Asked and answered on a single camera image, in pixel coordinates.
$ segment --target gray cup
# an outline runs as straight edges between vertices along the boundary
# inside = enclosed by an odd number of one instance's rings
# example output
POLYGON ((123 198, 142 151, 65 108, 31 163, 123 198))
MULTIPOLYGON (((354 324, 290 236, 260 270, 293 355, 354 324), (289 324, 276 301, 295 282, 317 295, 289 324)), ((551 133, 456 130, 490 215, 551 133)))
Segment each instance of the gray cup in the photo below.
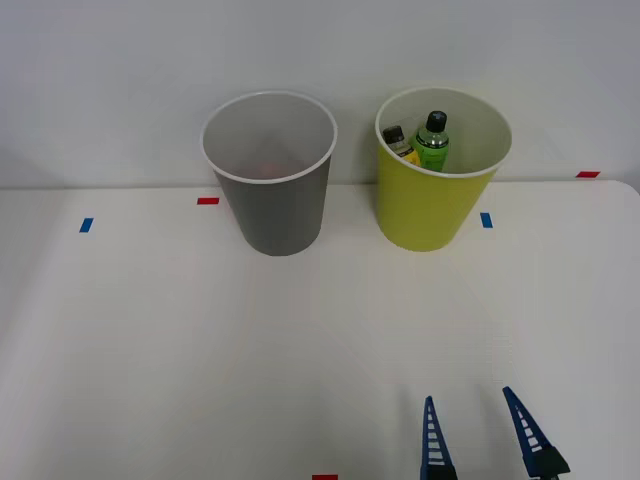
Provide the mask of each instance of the gray cup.
POLYGON ((337 136, 329 110, 298 93, 252 93, 215 111, 204 153, 249 245, 282 256, 313 243, 337 136))

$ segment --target white table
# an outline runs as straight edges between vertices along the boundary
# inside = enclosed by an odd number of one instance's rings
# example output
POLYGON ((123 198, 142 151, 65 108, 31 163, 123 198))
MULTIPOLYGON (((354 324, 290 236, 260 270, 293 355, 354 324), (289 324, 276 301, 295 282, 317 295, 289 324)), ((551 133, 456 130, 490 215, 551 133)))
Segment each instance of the white table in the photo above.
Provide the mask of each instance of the white table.
POLYGON ((505 385, 563 478, 640 474, 630 187, 492 184, 416 254, 333 186, 287 258, 220 194, 0 192, 0 479, 417 480, 427 395, 461 480, 525 479, 505 385))

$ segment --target red tape marker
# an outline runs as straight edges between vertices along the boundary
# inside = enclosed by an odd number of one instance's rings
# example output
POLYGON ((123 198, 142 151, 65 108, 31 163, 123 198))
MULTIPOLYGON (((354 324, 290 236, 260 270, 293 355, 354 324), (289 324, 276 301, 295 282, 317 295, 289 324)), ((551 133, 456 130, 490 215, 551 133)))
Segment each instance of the red tape marker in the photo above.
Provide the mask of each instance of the red tape marker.
POLYGON ((600 175, 600 172, 580 172, 578 175, 576 175, 576 178, 596 178, 598 175, 600 175))
POLYGON ((200 197, 198 199, 198 205, 217 205, 220 203, 218 197, 200 197))

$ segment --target yellow object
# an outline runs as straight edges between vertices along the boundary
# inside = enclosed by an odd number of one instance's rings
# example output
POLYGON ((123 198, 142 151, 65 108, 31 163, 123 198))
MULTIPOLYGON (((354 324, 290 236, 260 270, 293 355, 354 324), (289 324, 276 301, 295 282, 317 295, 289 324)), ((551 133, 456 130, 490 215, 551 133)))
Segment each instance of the yellow object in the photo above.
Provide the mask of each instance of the yellow object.
POLYGON ((378 223, 396 245, 430 251, 448 244, 511 148, 511 130, 497 110, 455 90, 422 88, 387 100, 376 116, 378 223), (451 149, 443 172, 403 162, 382 138, 400 124, 414 131, 429 112, 449 117, 451 149))
POLYGON ((403 160, 406 160, 407 162, 411 163, 412 165, 415 165, 416 167, 420 166, 420 155, 418 155, 418 152, 416 152, 415 150, 411 150, 410 153, 406 154, 404 157, 402 157, 403 160))

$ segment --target white wall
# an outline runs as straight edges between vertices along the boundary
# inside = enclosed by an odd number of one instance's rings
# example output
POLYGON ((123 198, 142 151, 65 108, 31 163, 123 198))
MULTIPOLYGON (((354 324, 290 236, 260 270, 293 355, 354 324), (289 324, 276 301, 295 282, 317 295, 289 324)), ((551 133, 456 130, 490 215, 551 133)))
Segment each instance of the white wall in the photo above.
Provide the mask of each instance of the white wall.
POLYGON ((375 178, 390 94, 463 88, 510 120, 503 177, 640 187, 638 0, 1 0, 0 186, 203 185, 211 110, 287 88, 340 127, 334 182, 375 178))

